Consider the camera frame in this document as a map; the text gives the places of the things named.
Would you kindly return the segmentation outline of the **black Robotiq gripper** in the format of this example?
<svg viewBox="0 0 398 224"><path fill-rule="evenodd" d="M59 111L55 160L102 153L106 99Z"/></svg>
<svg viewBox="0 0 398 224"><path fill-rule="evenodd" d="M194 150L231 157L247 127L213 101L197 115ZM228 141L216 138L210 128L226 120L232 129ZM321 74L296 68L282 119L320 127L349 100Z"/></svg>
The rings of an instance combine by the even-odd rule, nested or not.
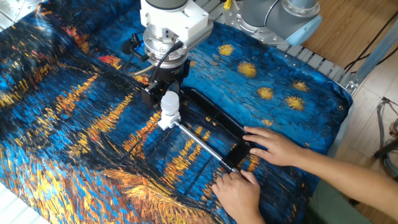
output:
<svg viewBox="0 0 398 224"><path fill-rule="evenodd" d="M156 108L163 92L180 92L182 83L189 75L190 59L174 68L156 68L153 73L154 82L141 88L142 100L150 108Z"/></svg>

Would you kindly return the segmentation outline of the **person's left hand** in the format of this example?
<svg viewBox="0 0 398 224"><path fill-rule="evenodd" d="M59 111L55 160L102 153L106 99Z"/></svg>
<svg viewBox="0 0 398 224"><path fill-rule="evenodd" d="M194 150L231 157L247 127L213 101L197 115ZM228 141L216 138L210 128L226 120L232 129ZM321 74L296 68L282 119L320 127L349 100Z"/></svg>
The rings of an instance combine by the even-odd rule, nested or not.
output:
<svg viewBox="0 0 398 224"><path fill-rule="evenodd" d="M265 224L259 211L261 188L252 172L224 174L211 188L237 224Z"/></svg>

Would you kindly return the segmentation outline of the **person's right hand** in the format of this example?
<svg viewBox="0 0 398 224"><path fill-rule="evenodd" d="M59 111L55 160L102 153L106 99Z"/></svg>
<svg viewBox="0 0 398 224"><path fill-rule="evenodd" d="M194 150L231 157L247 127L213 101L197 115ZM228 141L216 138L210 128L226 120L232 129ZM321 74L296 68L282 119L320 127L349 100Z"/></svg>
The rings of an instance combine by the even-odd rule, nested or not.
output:
<svg viewBox="0 0 398 224"><path fill-rule="evenodd" d="M273 165L297 167L307 152L306 149L296 145L283 135L269 129L245 126L244 130L249 133L243 136L244 140L265 147L265 149L252 148L250 153Z"/></svg>

